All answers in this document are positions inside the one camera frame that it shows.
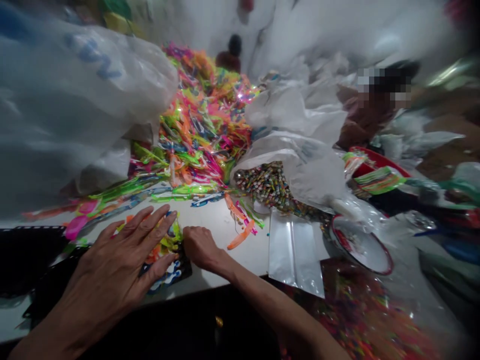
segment neon pink plastic piece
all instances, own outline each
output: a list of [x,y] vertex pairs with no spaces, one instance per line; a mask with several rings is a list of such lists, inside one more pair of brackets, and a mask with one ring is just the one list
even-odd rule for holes
[[72,221],[70,221],[70,223],[66,227],[65,237],[70,241],[74,241],[75,239],[77,239],[77,236],[79,235],[80,230],[82,230],[82,228],[88,222],[89,222],[88,216],[86,215],[77,216]]

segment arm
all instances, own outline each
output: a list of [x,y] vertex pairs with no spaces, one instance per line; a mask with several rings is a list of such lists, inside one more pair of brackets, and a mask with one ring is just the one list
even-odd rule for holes
[[297,359],[350,359],[329,332],[303,308],[219,249],[209,230],[186,227],[183,235],[191,261],[235,286]]
[[169,208],[162,206],[152,215],[152,206],[143,209],[115,237],[123,221],[107,226],[78,262],[61,299],[9,360],[76,359],[138,306],[175,259],[165,255],[139,277],[145,259],[177,216],[172,212],[157,227]]

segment red bowl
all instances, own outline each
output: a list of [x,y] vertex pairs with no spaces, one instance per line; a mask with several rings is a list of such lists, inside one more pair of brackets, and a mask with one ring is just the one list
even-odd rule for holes
[[398,166],[392,160],[387,159],[385,156],[382,156],[375,151],[368,150],[368,149],[366,149],[364,147],[360,147],[360,146],[352,146],[349,149],[349,151],[352,152],[352,153],[354,153],[355,151],[361,151],[361,152],[365,153],[370,160],[375,162],[375,166],[376,166],[376,168],[374,168],[374,167],[371,167],[370,165],[367,165],[364,162],[362,165],[360,165],[360,167],[357,169],[357,171],[355,171],[355,173],[353,174],[353,178],[358,178],[362,175],[371,173],[372,171],[375,171],[379,168],[383,168],[385,166],[389,166],[393,169],[397,169],[398,172],[404,178],[411,178],[412,177],[408,172],[406,172],[404,169],[402,169],[400,166]]

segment right hand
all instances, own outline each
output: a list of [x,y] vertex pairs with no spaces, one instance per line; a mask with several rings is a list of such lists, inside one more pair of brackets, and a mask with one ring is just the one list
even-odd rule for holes
[[225,250],[218,248],[212,233],[205,227],[187,226],[183,228],[183,244],[186,256],[199,268],[219,273],[226,259]]

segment finger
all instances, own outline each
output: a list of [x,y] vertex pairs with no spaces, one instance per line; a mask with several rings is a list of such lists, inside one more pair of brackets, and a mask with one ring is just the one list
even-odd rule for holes
[[177,257],[177,254],[170,253],[155,261],[148,271],[138,279],[139,291],[145,294],[167,272],[167,269]]
[[155,211],[148,219],[142,222],[132,235],[129,236],[129,242],[134,244],[140,244],[145,237],[150,234],[158,222],[168,213],[170,205],[163,205],[157,211]]
[[102,244],[106,243],[110,238],[115,234],[115,231],[117,231],[117,228],[122,225],[125,221],[116,221],[112,222],[110,225],[108,225],[106,228],[104,228],[100,235],[98,235],[95,244],[98,244],[97,246],[101,246]]
[[141,246],[146,253],[145,256],[152,251],[152,249],[160,242],[160,240],[162,240],[176,218],[177,212],[172,211],[172,213],[161,222],[160,226],[150,232],[146,239],[143,240]]
[[183,228],[183,238],[188,238],[191,231],[192,231],[191,226],[184,227]]
[[133,217],[132,220],[127,222],[123,229],[118,233],[118,237],[120,239],[126,239],[130,235],[134,233],[134,231],[139,227],[139,225],[142,223],[142,221],[152,213],[154,210],[153,206],[148,206],[139,212],[136,213],[136,215]]

